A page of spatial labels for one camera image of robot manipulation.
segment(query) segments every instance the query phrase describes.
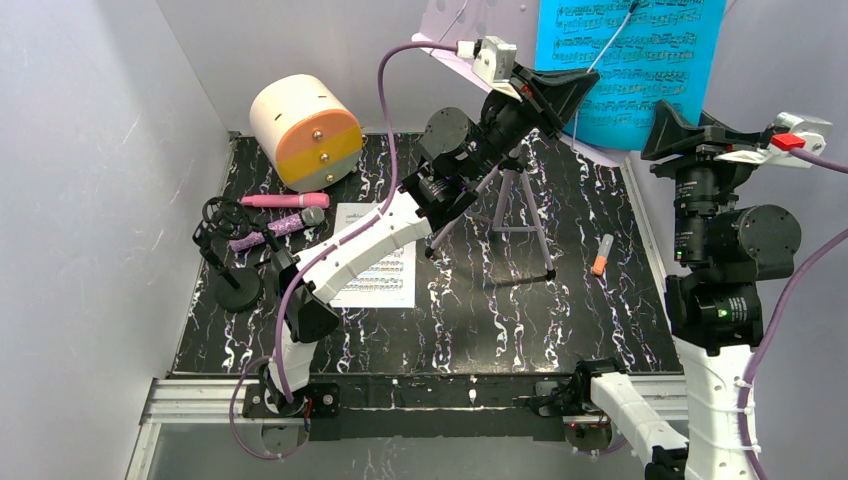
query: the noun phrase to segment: sheet music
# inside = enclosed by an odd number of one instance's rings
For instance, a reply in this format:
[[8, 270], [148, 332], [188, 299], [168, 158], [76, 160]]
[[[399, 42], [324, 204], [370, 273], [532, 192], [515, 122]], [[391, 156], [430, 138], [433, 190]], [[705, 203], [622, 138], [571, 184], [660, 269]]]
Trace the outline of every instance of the sheet music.
[[[624, 21], [631, 0], [541, 0], [537, 70], [588, 69]], [[666, 99], [697, 124], [725, 0], [640, 0], [596, 69], [577, 138], [642, 150], [654, 105]], [[565, 129], [571, 133], [572, 125]]]
[[[356, 222], [377, 203], [339, 203], [334, 232]], [[415, 242], [404, 245], [362, 272], [339, 291], [335, 308], [414, 308]]]

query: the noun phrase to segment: round black base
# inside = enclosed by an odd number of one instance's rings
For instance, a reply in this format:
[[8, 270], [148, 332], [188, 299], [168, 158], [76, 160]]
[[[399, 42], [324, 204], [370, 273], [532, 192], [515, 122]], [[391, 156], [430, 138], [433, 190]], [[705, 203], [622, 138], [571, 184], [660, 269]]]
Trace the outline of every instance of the round black base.
[[215, 300], [231, 313], [250, 310], [262, 296], [262, 278], [252, 268], [233, 268], [230, 274], [240, 287], [235, 289], [225, 278], [219, 278], [215, 286]]

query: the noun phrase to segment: marble pattern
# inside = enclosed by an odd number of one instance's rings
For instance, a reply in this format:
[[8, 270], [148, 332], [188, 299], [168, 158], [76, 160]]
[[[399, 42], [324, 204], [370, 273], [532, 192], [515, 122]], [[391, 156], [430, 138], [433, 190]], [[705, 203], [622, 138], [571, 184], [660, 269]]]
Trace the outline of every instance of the marble pattern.
[[[414, 134], [396, 136], [400, 173], [414, 168]], [[278, 193], [279, 178], [252, 138], [236, 141], [223, 194]], [[536, 238], [493, 234], [464, 217], [437, 253], [424, 258], [417, 245], [414, 309], [343, 309], [342, 325], [319, 342], [313, 372], [326, 373], [530, 373], [564, 372], [580, 359], [615, 356], [630, 371], [679, 371], [633, 211], [621, 174], [576, 159], [567, 146], [531, 135], [521, 146], [538, 210], [547, 230], [557, 278], [546, 282]], [[368, 135], [358, 171], [326, 190], [333, 204], [376, 202], [390, 182], [385, 135]], [[500, 180], [471, 207], [492, 216]], [[251, 209], [266, 221], [291, 210]], [[327, 221], [285, 238], [293, 252], [332, 236]], [[531, 221], [516, 186], [507, 224]], [[604, 277], [589, 273], [604, 233], [615, 237]], [[262, 247], [235, 254], [223, 240], [228, 265], [264, 260]], [[230, 314], [216, 305], [208, 266], [202, 268], [174, 373], [235, 374], [251, 358], [273, 349], [278, 299]]]

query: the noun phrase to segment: white wall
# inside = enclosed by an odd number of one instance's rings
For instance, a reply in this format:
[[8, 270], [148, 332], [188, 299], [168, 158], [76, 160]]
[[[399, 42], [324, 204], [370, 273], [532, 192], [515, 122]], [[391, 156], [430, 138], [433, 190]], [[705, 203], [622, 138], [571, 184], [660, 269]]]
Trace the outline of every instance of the white wall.
[[[320, 78], [369, 131], [385, 131], [377, 66], [418, 31], [426, 0], [158, 0], [228, 130], [250, 134], [248, 111], [265, 86], [308, 73]], [[423, 131], [456, 106], [477, 118], [485, 93], [421, 51], [386, 67], [396, 131]]]
[[153, 0], [0, 11], [0, 477], [123, 478], [228, 137]]
[[[763, 129], [781, 111], [834, 124], [824, 155], [848, 163], [848, 2], [739, 0], [722, 26], [705, 109], [742, 130]], [[639, 181], [664, 263], [672, 260], [673, 185], [639, 167]], [[738, 190], [739, 205], [773, 203], [804, 231], [800, 264], [848, 227], [848, 176], [763, 168]], [[757, 381], [757, 423], [774, 479], [844, 478], [848, 470], [848, 245], [825, 257], [797, 288]], [[785, 281], [764, 282], [771, 315]]]

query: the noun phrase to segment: tripod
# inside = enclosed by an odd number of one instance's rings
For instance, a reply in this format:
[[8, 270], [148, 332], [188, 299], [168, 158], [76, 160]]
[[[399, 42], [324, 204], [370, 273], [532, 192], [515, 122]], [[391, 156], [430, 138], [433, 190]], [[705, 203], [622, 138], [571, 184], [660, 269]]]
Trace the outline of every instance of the tripod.
[[[541, 247], [542, 256], [545, 259], [545, 269], [547, 270], [545, 279], [553, 280], [556, 277], [556, 270], [554, 270], [554, 262], [551, 260], [551, 253], [548, 251], [548, 241], [545, 238], [545, 230], [542, 228], [542, 220], [539, 218], [539, 211], [536, 207], [536, 199], [533, 198], [533, 190], [530, 187], [530, 177], [527, 175], [525, 167], [519, 163], [518, 158], [510, 157], [510, 161], [504, 162], [503, 164], [493, 168], [492, 171], [483, 178], [480, 184], [477, 185], [475, 191], [478, 194], [482, 194], [483, 191], [486, 190], [486, 187], [495, 180], [495, 177], [501, 171], [503, 171], [503, 181], [501, 182], [501, 190], [498, 193], [495, 217], [490, 219], [471, 212], [466, 213], [466, 215], [491, 224], [492, 231], [497, 233], [536, 232], [536, 237], [539, 240], [539, 247]], [[509, 199], [509, 192], [517, 178], [521, 178], [521, 187], [524, 191], [524, 199], [527, 201], [527, 208], [530, 209], [530, 216], [533, 218], [533, 225], [529, 227], [508, 227], [503, 224], [504, 214], [506, 212], [506, 202]], [[430, 246], [424, 250], [424, 255], [427, 258], [433, 256], [435, 250], [439, 248], [439, 245], [441, 245], [442, 242], [444, 242], [445, 238], [447, 238], [451, 229], [453, 229], [454, 225], [456, 225], [460, 218], [462, 217], [457, 217], [451, 220], [450, 223], [445, 225], [442, 231], [436, 235], [436, 238], [433, 239]]]

